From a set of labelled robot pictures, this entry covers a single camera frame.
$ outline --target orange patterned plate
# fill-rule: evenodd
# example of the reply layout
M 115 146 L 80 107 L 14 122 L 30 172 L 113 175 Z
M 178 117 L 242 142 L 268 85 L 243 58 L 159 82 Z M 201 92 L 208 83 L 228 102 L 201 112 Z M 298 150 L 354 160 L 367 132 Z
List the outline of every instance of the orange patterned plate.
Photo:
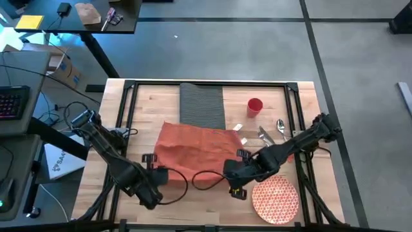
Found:
M 284 177 L 276 175 L 255 185 L 252 202 L 263 220 L 276 225 L 291 221 L 299 209 L 295 187 Z

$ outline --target metal spoon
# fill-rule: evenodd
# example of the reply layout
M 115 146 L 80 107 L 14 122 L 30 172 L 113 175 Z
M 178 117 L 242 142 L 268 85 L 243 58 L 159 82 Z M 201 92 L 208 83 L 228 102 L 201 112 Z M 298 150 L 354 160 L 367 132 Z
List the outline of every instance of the metal spoon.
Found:
M 277 130 L 282 134 L 283 140 L 287 141 L 286 136 L 285 136 L 285 124 L 283 123 L 282 119 L 278 119 L 276 121 L 276 127 L 277 127 Z

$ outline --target red cloth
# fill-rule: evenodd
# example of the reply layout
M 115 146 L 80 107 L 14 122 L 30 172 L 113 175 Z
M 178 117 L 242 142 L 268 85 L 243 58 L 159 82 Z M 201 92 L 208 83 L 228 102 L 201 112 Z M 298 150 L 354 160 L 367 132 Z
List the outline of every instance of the red cloth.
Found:
M 188 181 L 202 170 L 223 172 L 226 159 L 240 160 L 236 151 L 243 149 L 238 134 L 234 130 L 199 128 L 185 124 L 165 122 L 159 134 L 154 153 L 158 155 L 158 165 L 181 171 Z M 202 173 L 196 181 L 218 180 L 213 173 Z M 183 180 L 174 171 L 169 172 L 169 180 Z

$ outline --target yellow sticky note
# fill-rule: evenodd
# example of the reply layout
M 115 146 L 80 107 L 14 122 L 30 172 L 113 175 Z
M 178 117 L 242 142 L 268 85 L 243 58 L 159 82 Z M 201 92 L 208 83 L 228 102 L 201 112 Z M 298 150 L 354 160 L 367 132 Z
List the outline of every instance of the yellow sticky note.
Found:
M 38 29 L 43 15 L 23 15 L 20 18 L 19 23 L 15 27 L 16 29 Z

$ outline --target screwdriver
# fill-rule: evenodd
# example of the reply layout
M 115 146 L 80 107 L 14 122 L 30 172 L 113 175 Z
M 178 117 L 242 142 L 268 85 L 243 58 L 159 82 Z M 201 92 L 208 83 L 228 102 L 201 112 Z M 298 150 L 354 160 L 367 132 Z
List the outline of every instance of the screwdriver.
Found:
M 111 7 L 108 11 L 107 16 L 106 16 L 106 21 L 103 24 L 102 32 L 108 27 L 108 23 L 110 22 L 110 20 L 112 20 L 112 18 L 115 16 L 115 14 L 116 14 L 116 10 L 113 7 Z

